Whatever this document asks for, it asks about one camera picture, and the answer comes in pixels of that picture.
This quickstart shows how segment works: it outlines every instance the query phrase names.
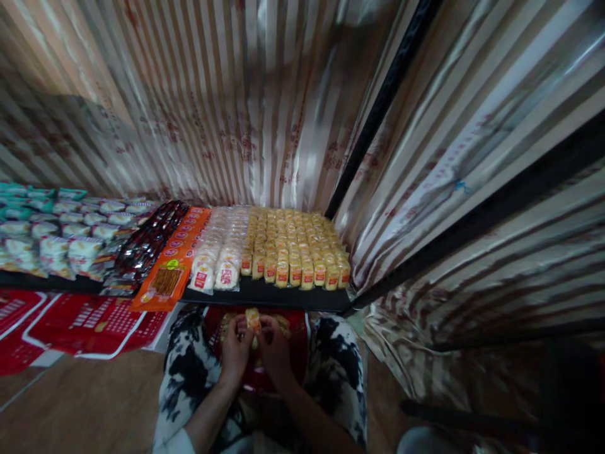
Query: person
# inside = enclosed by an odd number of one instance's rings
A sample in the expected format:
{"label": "person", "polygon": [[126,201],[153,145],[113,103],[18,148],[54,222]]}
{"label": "person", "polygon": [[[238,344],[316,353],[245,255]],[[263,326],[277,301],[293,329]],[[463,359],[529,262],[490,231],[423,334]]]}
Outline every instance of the person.
{"label": "person", "polygon": [[[199,306],[182,311],[171,328],[154,452],[365,451],[362,361],[355,333],[343,318],[323,315],[314,323],[301,386],[290,366],[288,340],[275,318],[261,316],[257,335],[246,328],[245,315],[232,318],[219,361],[204,338],[202,311]],[[291,417],[286,428],[269,433],[249,427],[238,401],[255,336],[263,367]]]}

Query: black metal pole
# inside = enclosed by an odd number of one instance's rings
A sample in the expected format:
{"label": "black metal pole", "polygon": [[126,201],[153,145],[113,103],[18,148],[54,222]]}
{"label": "black metal pole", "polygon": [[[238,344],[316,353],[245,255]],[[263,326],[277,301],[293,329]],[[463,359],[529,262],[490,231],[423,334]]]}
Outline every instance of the black metal pole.
{"label": "black metal pole", "polygon": [[359,133],[353,151],[347,160],[347,166],[338,181],[334,194],[332,194],[330,204],[326,210],[326,217],[328,219],[333,219],[336,216],[338,208],[340,208],[340,204],[345,198],[345,194],[353,178],[355,178],[357,169],[359,169],[364,160],[364,156],[393,102],[405,74],[408,72],[416,53],[422,45],[441,3],[442,0],[423,0],[417,6],[416,11],[414,11],[410,25],[401,39],[401,44],[399,44],[399,49],[397,49],[391,67],[378,91],[374,105]]}
{"label": "black metal pole", "polygon": [[509,216],[605,156],[605,110],[520,172],[464,215],[414,256],[357,297],[342,313],[348,317],[384,296],[407,279],[428,269],[468,242],[487,233]]}

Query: black shelf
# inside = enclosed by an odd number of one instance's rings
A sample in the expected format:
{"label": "black shelf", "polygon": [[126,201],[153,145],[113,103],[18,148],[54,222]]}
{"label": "black shelf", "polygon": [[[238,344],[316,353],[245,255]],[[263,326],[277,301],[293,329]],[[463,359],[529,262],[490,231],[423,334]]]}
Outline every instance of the black shelf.
{"label": "black shelf", "polygon": [[[60,277],[42,279],[31,274],[0,271],[0,288],[14,288],[41,292],[99,294],[103,289],[100,282],[78,276],[75,281]],[[206,295],[191,289],[185,289],[181,301],[198,304],[238,305],[281,307],[284,309],[301,309],[340,313],[345,311],[350,300],[346,290],[325,291],[314,288],[302,291],[296,288],[279,289],[265,281],[252,281],[242,277],[239,291],[214,291]]]}

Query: red packaging sheet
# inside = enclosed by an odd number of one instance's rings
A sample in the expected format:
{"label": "red packaging sheet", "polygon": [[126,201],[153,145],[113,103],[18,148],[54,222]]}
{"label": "red packaging sheet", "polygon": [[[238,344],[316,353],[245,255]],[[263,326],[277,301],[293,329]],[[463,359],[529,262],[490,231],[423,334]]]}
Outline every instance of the red packaging sheet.
{"label": "red packaging sheet", "polygon": [[44,349],[24,342],[21,335],[44,308],[43,293],[0,291],[0,375],[25,370]]}
{"label": "red packaging sheet", "polygon": [[[222,340],[229,320],[246,312],[244,306],[208,306],[204,311],[205,335],[217,358],[222,356]],[[303,384],[307,372],[309,356],[309,338],[311,328],[309,318],[304,311],[259,307],[260,315],[280,316],[289,323],[290,363],[298,383]],[[257,393],[275,393],[275,387],[262,366],[260,348],[252,350],[248,367],[242,381],[244,389]]]}
{"label": "red packaging sheet", "polygon": [[166,312],[134,313],[131,300],[60,294],[23,335],[44,348],[91,359],[112,359],[149,345],[161,329]]}

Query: red label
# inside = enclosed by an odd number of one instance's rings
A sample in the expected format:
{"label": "red label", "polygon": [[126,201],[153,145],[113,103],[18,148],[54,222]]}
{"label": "red label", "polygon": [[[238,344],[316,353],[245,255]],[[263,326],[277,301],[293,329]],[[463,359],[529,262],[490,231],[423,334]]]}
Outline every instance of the red label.
{"label": "red label", "polygon": [[231,270],[223,270],[221,274],[221,284],[231,284]]}
{"label": "red label", "polygon": [[206,282],[206,274],[199,272],[197,276],[195,276],[195,286],[203,288],[204,282]]}

